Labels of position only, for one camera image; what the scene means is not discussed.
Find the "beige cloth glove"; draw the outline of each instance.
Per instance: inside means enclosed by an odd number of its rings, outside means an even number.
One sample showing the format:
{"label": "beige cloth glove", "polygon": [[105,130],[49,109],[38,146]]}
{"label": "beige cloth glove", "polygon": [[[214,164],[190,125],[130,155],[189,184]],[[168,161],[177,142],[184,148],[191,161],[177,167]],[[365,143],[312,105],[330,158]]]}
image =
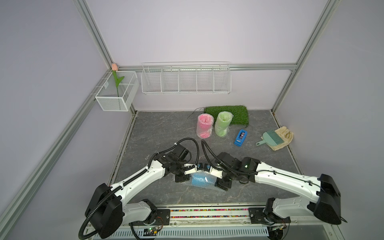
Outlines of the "beige cloth glove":
{"label": "beige cloth glove", "polygon": [[283,147],[285,147],[289,143],[291,143],[291,141],[293,139],[293,132],[289,131],[289,129],[287,129],[286,126],[283,126],[279,129],[276,129],[275,132],[277,133],[277,135],[279,135],[279,137],[281,137],[281,139],[284,140],[284,143],[279,144],[277,146],[269,146],[268,145],[270,148],[272,148],[272,150],[276,151],[276,150],[282,149]]}

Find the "white vent grille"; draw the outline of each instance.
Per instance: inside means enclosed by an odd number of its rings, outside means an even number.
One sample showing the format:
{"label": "white vent grille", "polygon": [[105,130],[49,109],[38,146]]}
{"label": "white vent grille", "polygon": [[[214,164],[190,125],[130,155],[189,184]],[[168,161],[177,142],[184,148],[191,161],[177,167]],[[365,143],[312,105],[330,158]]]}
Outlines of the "white vent grille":
{"label": "white vent grille", "polygon": [[141,74],[145,94],[230,93],[231,73],[226,65],[151,66]]}
{"label": "white vent grille", "polygon": [[[143,237],[144,228],[135,227],[135,231],[140,238]],[[267,237],[269,236],[267,227],[248,226],[248,227],[184,227],[184,228],[164,228],[156,238],[227,238],[227,237]],[[130,229],[118,229],[109,239],[134,239]]]}

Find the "artificial grass mat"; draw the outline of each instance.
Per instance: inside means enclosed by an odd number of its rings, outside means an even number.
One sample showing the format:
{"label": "artificial grass mat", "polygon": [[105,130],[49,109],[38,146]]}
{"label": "artificial grass mat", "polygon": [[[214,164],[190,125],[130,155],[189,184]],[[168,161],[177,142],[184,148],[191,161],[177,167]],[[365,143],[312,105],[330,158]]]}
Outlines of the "artificial grass mat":
{"label": "artificial grass mat", "polygon": [[217,115],[222,112],[227,111],[233,114],[232,122],[231,124],[234,125],[248,125],[249,124],[249,117],[248,117],[248,110],[246,106],[214,106],[214,107],[206,107],[204,108],[204,113],[211,114],[213,118],[215,119]]}

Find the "bubble wrap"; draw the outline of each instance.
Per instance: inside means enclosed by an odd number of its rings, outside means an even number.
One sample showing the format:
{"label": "bubble wrap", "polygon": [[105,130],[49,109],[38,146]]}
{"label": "bubble wrap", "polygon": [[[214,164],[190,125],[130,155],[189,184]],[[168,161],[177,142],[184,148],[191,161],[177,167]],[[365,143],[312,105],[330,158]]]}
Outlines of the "bubble wrap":
{"label": "bubble wrap", "polygon": [[233,114],[230,112],[220,112],[217,115],[215,123],[215,133],[219,137],[224,137],[229,131],[229,124],[231,123]]}
{"label": "bubble wrap", "polygon": [[192,173],[190,176],[190,182],[192,186],[224,191],[218,187],[215,187],[216,177],[205,172]]}
{"label": "bubble wrap", "polygon": [[214,118],[208,113],[200,114],[197,117],[196,134],[199,138],[207,138],[212,134],[212,125],[214,124]]}

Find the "gray marble floor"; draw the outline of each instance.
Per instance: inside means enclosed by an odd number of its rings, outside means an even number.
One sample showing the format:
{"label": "gray marble floor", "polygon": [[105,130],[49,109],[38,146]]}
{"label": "gray marble floor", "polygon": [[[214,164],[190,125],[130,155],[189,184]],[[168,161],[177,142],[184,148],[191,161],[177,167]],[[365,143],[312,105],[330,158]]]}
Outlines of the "gray marble floor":
{"label": "gray marble floor", "polygon": [[[129,177],[148,163],[149,157],[156,151],[169,148],[178,140],[192,137],[199,142],[196,135],[197,116],[192,112],[138,112],[127,149],[118,172],[117,181]],[[252,157],[266,162],[274,167],[297,173],[297,169],[285,147],[273,151],[266,144],[255,146],[260,136],[269,129],[276,129],[271,112],[268,110],[249,111],[249,126],[232,125],[225,137],[218,137],[215,133],[206,141],[210,148],[218,155],[227,152],[238,159]],[[245,129],[248,135],[241,147],[233,144],[240,129]],[[196,159],[196,146],[192,141],[182,144],[192,152],[192,159]],[[199,162],[206,163],[200,145]],[[131,202],[149,199],[156,205],[166,204],[210,204],[210,203],[252,203],[265,202],[267,198],[294,197],[293,193],[266,184],[249,183],[246,185],[233,182],[228,192],[210,190],[175,183],[172,174],[163,177],[138,193]]]}

